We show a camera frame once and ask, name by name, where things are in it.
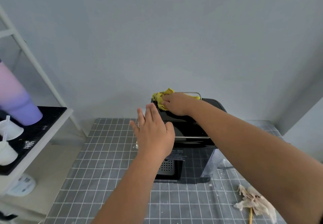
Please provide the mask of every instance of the espresso machine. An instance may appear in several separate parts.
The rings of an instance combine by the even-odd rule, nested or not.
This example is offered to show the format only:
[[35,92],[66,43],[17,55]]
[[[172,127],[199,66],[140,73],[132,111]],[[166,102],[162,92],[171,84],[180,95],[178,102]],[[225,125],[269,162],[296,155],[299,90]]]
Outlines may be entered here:
[[[200,99],[226,112],[217,100]],[[171,154],[163,161],[154,182],[205,183],[210,181],[213,170],[223,160],[223,155],[214,142],[190,116],[176,116],[170,111],[158,108],[157,102],[151,100],[164,123],[172,122],[175,130],[175,143]]]

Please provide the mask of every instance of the purple tumbler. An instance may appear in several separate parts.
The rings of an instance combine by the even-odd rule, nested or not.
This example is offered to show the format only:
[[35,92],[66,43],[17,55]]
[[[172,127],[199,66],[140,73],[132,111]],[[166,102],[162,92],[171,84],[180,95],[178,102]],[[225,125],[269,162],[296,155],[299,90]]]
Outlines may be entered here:
[[34,124],[43,117],[27,91],[1,60],[0,109],[6,111],[22,125]]

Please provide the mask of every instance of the yellow rag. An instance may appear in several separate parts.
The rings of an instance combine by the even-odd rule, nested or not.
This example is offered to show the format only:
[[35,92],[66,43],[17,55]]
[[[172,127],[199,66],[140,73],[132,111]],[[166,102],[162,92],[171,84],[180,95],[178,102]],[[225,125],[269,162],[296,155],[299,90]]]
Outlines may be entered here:
[[[163,101],[162,96],[163,95],[169,95],[169,94],[172,94],[172,93],[174,93],[174,90],[172,90],[171,88],[168,88],[167,91],[161,91],[161,92],[154,93],[152,95],[152,99],[153,99],[153,101],[157,101],[158,107],[161,110],[168,111],[168,109],[165,108],[164,105],[162,105],[162,101]],[[199,96],[191,96],[191,97],[200,100]]]

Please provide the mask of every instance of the clear plastic straw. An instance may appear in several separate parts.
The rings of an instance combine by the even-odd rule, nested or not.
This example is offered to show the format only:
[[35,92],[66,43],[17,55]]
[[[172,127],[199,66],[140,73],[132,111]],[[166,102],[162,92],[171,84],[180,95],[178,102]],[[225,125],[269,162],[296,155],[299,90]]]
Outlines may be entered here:
[[7,115],[7,116],[6,116],[6,130],[5,130],[5,132],[4,132],[4,134],[3,134],[3,138],[2,138],[2,140],[3,140],[4,142],[5,142],[5,141],[7,141],[7,134],[8,134],[9,121],[10,121],[10,115]]

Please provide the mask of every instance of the person's right arm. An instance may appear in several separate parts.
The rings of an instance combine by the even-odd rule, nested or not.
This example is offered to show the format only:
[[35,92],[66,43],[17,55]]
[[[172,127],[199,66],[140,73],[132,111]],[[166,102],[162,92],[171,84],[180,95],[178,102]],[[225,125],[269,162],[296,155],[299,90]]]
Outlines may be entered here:
[[164,96],[172,113],[191,116],[225,157],[288,223],[318,224],[323,214],[323,165],[284,142],[202,100]]

